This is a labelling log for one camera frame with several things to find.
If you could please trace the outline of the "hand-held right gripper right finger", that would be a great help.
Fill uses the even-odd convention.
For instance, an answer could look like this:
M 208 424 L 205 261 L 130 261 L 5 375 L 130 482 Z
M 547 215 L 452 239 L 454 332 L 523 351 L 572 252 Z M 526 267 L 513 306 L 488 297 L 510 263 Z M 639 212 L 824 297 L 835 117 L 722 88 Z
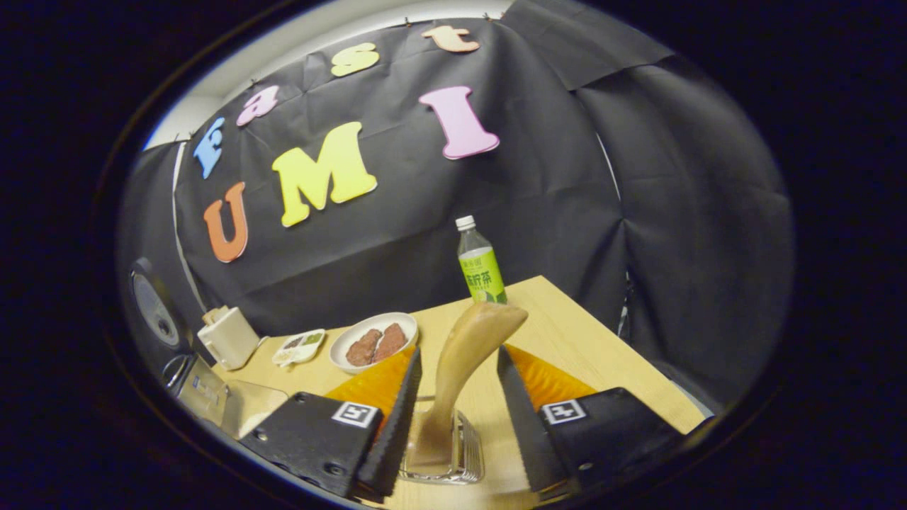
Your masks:
M 499 349 L 497 374 L 530 488 L 541 496 L 631 481 L 684 438 L 626 388 L 593 390 L 517 346 Z

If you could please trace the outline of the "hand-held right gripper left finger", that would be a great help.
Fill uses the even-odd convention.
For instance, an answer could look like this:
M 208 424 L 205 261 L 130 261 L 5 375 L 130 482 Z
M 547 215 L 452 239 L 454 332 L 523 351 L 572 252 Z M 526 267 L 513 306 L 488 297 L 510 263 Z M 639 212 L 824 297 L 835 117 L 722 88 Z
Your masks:
M 344 396 L 292 394 L 240 443 L 313 487 L 381 504 L 394 493 L 421 379 L 420 348 L 408 346 L 347 381 Z

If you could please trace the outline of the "metal wire chopstick holder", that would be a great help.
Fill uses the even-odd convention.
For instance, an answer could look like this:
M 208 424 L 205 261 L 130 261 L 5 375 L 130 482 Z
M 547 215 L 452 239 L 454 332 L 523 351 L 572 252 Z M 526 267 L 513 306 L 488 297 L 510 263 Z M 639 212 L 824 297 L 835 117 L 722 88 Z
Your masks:
M 446 465 L 422 465 L 412 461 L 422 427 L 422 417 L 433 407 L 434 396 L 419 396 L 415 400 L 410 433 L 404 458 L 398 469 L 398 479 L 432 485 L 471 485 L 482 481 L 485 475 L 480 435 L 460 410 L 453 411 L 451 426 L 451 454 Z

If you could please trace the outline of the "wooden spoon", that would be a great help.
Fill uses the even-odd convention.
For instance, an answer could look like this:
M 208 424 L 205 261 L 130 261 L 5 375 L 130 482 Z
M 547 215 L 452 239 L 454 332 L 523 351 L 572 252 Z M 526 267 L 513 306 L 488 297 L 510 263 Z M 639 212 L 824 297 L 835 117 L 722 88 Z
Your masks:
M 474 371 L 528 319 L 521 307 L 476 302 L 454 323 L 435 368 L 434 403 L 417 421 L 406 454 L 418 474 L 440 475 L 453 464 L 456 403 Z

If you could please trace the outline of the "dark grey rice cooker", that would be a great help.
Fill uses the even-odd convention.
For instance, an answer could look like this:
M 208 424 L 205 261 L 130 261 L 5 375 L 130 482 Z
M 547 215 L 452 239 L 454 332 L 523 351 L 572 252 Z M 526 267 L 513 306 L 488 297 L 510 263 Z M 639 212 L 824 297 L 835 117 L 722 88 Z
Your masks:
M 194 348 L 190 325 L 145 257 L 130 265 L 127 301 L 138 349 L 159 384 L 198 419 L 221 426 L 230 390 Z

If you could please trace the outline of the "white round plate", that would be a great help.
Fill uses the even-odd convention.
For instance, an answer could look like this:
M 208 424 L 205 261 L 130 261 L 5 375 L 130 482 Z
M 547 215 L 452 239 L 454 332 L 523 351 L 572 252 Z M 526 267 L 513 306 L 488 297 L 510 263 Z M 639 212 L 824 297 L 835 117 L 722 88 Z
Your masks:
M 338 368 L 357 375 L 415 344 L 418 336 L 414 316 L 388 312 L 367 317 L 342 330 L 332 340 L 328 354 Z

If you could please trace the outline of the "brown meat piece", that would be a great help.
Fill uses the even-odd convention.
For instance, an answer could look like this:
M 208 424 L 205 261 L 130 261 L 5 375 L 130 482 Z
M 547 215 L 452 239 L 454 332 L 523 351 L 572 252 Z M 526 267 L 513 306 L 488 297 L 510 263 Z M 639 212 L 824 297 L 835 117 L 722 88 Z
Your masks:
M 353 367 L 366 367 L 371 364 L 376 345 L 382 335 L 383 332 L 378 329 L 369 329 L 347 349 L 344 358 Z
M 379 363 L 389 358 L 389 356 L 394 356 L 396 352 L 404 348 L 406 342 L 407 336 L 404 329 L 399 323 L 391 323 L 383 330 L 383 335 L 376 345 L 375 352 L 373 352 L 372 363 Z

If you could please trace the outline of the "white divided grain dish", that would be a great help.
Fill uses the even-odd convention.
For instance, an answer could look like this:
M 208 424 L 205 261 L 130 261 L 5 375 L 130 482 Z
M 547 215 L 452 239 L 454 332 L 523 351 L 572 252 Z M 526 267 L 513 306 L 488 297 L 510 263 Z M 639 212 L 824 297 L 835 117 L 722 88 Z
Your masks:
M 271 361 L 279 367 L 311 361 L 320 351 L 325 339 L 326 329 L 314 329 L 289 336 L 276 349 Z

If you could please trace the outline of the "green label drink bottle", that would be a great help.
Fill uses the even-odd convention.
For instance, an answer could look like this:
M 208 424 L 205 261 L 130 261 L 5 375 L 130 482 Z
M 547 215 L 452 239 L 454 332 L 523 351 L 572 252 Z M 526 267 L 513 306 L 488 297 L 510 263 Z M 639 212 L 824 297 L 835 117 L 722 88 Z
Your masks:
M 495 249 L 488 239 L 479 233 L 473 216 L 458 217 L 456 228 L 460 233 L 457 259 L 473 300 L 508 303 L 506 286 Z

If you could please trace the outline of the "white toaster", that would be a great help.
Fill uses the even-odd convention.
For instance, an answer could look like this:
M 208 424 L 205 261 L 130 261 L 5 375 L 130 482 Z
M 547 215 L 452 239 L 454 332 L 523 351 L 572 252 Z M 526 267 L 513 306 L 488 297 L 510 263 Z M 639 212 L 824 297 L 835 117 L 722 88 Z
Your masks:
M 203 325 L 198 330 L 198 338 L 218 365 L 227 371 L 243 368 L 261 342 L 239 307 L 230 307 L 230 312 L 213 326 Z

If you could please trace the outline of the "black backdrop cloth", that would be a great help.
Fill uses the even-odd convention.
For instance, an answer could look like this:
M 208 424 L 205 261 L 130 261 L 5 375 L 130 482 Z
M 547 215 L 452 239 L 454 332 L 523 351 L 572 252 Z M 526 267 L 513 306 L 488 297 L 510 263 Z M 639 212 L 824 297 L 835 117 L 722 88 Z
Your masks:
M 145 363 L 145 264 L 196 332 L 238 307 L 262 335 L 468 297 L 457 217 L 509 285 L 547 278 L 722 412 L 781 335 L 791 201 L 744 110 L 693 62 L 577 0 L 502 20 L 359 33 L 259 78 L 181 142 L 137 155 L 116 286 Z

